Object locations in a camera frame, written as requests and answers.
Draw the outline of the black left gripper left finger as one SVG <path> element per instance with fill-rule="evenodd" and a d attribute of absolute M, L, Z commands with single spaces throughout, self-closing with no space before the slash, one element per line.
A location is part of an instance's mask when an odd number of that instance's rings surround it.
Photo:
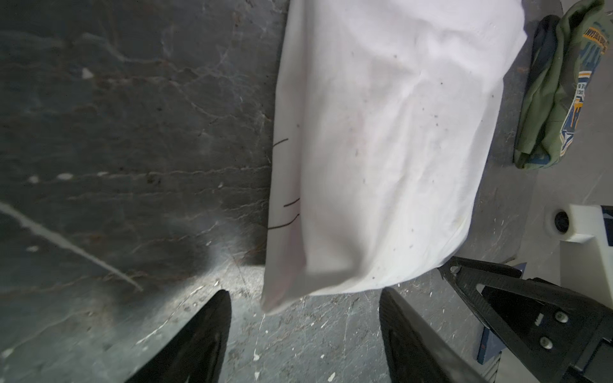
<path fill-rule="evenodd" d="M 231 296 L 219 290 L 129 382 L 217 382 L 231 327 Z"/>

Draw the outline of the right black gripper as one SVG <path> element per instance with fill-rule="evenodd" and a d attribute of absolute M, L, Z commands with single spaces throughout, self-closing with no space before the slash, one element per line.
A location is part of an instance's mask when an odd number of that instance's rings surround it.
<path fill-rule="evenodd" d="M 450 258 L 442 278 L 540 382 L 612 382 L 612 312 L 514 267 Z"/>

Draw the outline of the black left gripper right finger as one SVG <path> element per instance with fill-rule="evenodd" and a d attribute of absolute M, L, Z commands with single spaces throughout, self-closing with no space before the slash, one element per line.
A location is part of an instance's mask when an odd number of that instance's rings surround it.
<path fill-rule="evenodd" d="M 392 382 L 484 382 L 394 289 L 379 300 L 379 322 Z"/>

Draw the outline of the white tank top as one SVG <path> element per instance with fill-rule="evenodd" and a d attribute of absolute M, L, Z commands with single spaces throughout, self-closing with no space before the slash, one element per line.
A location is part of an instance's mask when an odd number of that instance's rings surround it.
<path fill-rule="evenodd" d="M 466 240 L 525 44 L 519 1 L 292 1 L 261 306 L 359 293 Z"/>

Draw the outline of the green tank top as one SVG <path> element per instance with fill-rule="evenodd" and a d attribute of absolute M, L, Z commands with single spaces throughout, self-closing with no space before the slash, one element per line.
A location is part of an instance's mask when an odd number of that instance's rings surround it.
<path fill-rule="evenodd" d="M 551 167 L 570 148 L 587 87 L 611 43 L 612 17 L 604 7 L 578 1 L 538 24 L 514 146 L 517 168 Z"/>

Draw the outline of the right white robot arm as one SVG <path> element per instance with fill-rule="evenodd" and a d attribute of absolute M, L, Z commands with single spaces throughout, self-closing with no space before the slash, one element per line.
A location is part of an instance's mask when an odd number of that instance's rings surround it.
<path fill-rule="evenodd" d="M 460 257 L 439 271 L 540 382 L 612 380 L 612 208 L 575 205 L 546 224 L 560 242 L 560 284 Z"/>

